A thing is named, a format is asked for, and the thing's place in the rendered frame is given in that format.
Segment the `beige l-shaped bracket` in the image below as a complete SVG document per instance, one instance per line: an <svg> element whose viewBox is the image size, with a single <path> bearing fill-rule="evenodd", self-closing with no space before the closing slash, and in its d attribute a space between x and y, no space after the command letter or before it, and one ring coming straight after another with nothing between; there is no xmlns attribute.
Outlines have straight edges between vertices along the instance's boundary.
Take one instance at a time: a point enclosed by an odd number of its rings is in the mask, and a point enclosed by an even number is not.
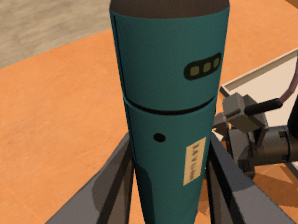
<svg viewBox="0 0 298 224"><path fill-rule="evenodd" d="M222 140L222 138L223 138L223 136L222 135L220 135L220 134L218 134L218 133L216 133L216 132L214 132L214 131L212 131L216 136L217 136L217 138L221 141Z"/></svg>

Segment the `blue electric screwdriver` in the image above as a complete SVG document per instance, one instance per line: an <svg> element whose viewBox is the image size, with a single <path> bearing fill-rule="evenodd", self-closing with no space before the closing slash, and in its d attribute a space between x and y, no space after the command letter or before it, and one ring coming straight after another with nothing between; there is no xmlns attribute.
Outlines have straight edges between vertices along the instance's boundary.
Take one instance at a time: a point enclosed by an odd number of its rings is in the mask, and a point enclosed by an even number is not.
<svg viewBox="0 0 298 224"><path fill-rule="evenodd" d="M229 0L111 0L145 224L194 224L221 78Z"/></svg>

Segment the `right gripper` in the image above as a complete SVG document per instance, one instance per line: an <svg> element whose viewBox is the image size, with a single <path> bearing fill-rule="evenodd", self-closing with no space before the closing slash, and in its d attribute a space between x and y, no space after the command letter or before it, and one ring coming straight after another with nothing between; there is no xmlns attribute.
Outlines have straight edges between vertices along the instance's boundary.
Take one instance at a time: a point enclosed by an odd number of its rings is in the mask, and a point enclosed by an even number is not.
<svg viewBox="0 0 298 224"><path fill-rule="evenodd" d="M213 131L224 136L222 141L226 141L228 153L244 173L253 180L254 166L286 163L288 143L281 142L280 139L280 136L285 135L285 129L282 126L269 127L265 112L247 115L247 117L260 128L247 134L242 133L233 125L230 129L224 113L220 112L214 116L212 129L216 128Z"/></svg>

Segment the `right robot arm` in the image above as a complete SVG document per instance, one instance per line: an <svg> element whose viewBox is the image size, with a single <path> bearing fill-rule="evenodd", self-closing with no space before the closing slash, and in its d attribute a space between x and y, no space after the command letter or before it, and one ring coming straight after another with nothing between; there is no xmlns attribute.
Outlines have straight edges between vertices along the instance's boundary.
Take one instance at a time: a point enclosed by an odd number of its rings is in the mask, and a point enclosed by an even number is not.
<svg viewBox="0 0 298 224"><path fill-rule="evenodd" d="M228 123L243 133L249 133L260 127L248 119L244 108L243 97L234 93L223 99L223 113ZM298 162L298 95L288 118L287 125L280 125L285 129L285 135L280 136L281 142L287 141L288 154L286 163ZM291 133L291 134L290 134Z"/></svg>

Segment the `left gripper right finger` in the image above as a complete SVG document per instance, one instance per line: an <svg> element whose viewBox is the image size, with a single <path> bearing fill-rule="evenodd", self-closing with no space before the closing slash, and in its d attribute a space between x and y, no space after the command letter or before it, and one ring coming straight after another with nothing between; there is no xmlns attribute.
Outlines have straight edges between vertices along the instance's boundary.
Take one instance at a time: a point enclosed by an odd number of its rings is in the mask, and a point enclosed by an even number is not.
<svg viewBox="0 0 298 224"><path fill-rule="evenodd" d="M297 224L239 168L213 132L206 180L211 224Z"/></svg>

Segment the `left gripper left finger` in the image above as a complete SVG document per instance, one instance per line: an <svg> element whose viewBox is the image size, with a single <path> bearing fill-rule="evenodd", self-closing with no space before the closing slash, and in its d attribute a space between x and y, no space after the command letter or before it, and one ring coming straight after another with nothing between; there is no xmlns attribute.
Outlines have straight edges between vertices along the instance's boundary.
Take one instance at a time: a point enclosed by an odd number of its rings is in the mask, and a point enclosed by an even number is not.
<svg viewBox="0 0 298 224"><path fill-rule="evenodd" d="M102 168L44 224L129 224L134 179L131 151L127 132Z"/></svg>

